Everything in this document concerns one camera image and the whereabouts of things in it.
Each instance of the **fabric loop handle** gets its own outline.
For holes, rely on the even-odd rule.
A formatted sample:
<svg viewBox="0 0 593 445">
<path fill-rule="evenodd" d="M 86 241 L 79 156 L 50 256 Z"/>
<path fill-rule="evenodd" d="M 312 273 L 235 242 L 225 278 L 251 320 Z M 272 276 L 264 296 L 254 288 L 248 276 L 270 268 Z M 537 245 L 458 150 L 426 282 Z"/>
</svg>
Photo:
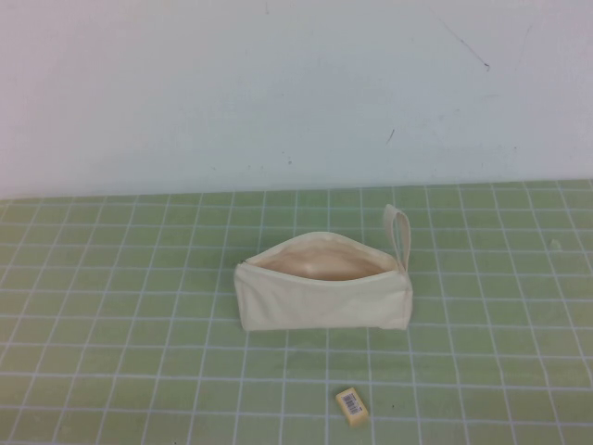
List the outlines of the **fabric loop handle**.
<svg viewBox="0 0 593 445">
<path fill-rule="evenodd" d="M 397 247 L 397 241 L 393 231 L 393 223 L 395 221 L 397 221 L 399 237 L 401 238 L 401 244 L 403 245 L 403 262 L 399 257 L 399 248 Z M 411 246 L 410 221 L 408 220 L 408 217 L 403 211 L 396 209 L 391 204 L 387 204 L 383 213 L 383 226 L 387 238 L 391 242 L 393 249 L 396 251 L 397 262 L 401 264 L 404 271 L 407 272 Z"/>
</svg>

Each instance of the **barcode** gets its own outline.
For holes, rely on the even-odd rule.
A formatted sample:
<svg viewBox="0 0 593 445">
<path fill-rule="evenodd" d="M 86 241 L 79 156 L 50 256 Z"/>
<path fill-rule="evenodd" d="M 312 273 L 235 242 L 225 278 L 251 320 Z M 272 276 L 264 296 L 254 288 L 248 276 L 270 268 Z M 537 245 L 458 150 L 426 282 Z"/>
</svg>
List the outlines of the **barcode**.
<svg viewBox="0 0 593 445">
<path fill-rule="evenodd" d="M 343 396 L 342 401 L 346 404 L 350 414 L 354 415 L 362 411 L 362 408 L 360 408 L 359 402 L 356 400 L 356 397 L 354 397 L 354 394 L 349 393 L 346 396 Z"/>
</svg>

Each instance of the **cream zipper pouch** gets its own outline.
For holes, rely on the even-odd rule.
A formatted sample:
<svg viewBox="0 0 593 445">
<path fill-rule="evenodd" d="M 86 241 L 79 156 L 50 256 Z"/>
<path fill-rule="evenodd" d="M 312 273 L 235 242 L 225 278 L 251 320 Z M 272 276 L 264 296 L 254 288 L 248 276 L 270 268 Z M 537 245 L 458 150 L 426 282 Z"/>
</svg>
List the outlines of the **cream zipper pouch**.
<svg viewBox="0 0 593 445">
<path fill-rule="evenodd" d="M 412 297 L 410 222 L 391 205 L 385 207 L 383 220 L 395 258 L 345 236 L 311 232 L 237 265 L 234 286 L 243 328 L 406 329 Z"/>
</svg>

